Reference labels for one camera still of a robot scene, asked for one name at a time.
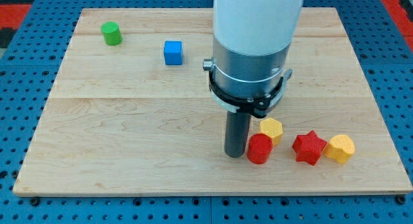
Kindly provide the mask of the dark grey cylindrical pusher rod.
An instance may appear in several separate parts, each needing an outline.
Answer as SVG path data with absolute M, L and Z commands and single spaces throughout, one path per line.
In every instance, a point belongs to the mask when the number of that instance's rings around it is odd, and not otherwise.
M 227 112 L 224 151 L 227 156 L 239 158 L 245 153 L 251 115 Z

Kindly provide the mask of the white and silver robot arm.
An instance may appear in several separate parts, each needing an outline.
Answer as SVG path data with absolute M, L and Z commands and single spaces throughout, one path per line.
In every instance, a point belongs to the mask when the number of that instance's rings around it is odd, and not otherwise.
M 212 57 L 203 61 L 213 99 L 227 111 L 224 151 L 245 152 L 252 117 L 283 98 L 285 69 L 304 0 L 214 0 Z

